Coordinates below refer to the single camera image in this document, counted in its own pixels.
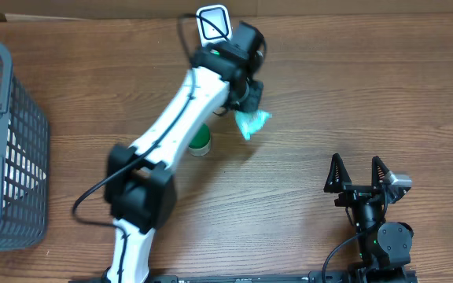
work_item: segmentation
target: basket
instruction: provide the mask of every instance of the basket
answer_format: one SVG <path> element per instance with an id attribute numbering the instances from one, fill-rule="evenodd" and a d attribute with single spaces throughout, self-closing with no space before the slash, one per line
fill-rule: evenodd
<path id="1" fill-rule="evenodd" d="M 48 121 L 13 75 L 0 43 L 0 252 L 44 238 L 49 159 Z"/>

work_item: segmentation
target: wooden tabletop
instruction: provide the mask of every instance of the wooden tabletop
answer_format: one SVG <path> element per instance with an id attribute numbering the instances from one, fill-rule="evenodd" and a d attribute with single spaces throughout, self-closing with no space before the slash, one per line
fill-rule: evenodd
<path id="1" fill-rule="evenodd" d="M 420 282 L 453 282 L 453 14 L 243 20 L 267 38 L 257 78 L 273 118 L 247 142 L 232 115 L 208 121 L 212 151 L 179 165 L 179 202 L 157 232 L 153 272 L 320 269 L 354 233 L 336 195 L 322 191 L 340 153 L 357 184 L 370 182 L 375 155 L 413 178 L 387 219 L 414 229 L 409 269 Z M 71 206 L 104 177 L 111 147 L 144 133 L 179 88 L 175 20 L 4 23 L 0 41 L 52 129 L 46 239 L 0 253 L 0 282 L 98 276 L 114 231 L 74 222 Z M 102 192 L 79 213 L 110 220 Z M 329 270 L 358 260 L 351 245 Z"/>

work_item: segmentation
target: light blue cloth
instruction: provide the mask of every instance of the light blue cloth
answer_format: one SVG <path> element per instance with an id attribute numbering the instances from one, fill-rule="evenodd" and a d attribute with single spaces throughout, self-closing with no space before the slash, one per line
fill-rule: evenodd
<path id="1" fill-rule="evenodd" d="M 258 130 L 261 130 L 265 125 L 265 122 L 272 115 L 269 112 L 263 110 L 256 110 L 255 112 L 244 113 L 240 111 L 235 111 L 235 122 L 241 130 L 242 136 L 246 141 L 251 139 L 251 135 L 256 133 Z"/>

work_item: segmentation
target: brown wood surface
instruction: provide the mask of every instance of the brown wood surface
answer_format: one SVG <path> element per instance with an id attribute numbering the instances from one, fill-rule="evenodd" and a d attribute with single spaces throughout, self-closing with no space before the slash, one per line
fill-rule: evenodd
<path id="1" fill-rule="evenodd" d="M 320 269 L 353 235 L 336 195 L 322 191 L 339 152 L 353 182 L 370 181 L 374 155 L 410 174 L 412 190 L 387 218 L 414 228 L 410 268 L 421 282 L 453 282 L 453 14 L 245 20 L 267 37 L 257 77 L 274 117 L 249 142 L 233 116 L 209 121 L 212 151 L 179 166 L 179 203 L 154 241 L 153 270 Z M 0 24 L 0 41 L 52 128 L 46 239 L 0 253 L 0 282 L 99 275 L 114 231 L 79 225 L 70 209 L 104 177 L 112 145 L 148 129 L 178 89 L 186 62 L 175 20 Z M 109 220 L 101 192 L 79 210 Z M 352 245 L 330 269 L 356 260 Z"/>

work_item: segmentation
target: laundry basket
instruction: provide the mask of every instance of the laundry basket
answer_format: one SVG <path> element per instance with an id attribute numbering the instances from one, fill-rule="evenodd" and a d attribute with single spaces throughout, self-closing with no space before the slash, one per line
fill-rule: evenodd
<path id="1" fill-rule="evenodd" d="M 44 238 L 49 158 L 48 121 L 13 75 L 0 43 L 0 252 Z"/>

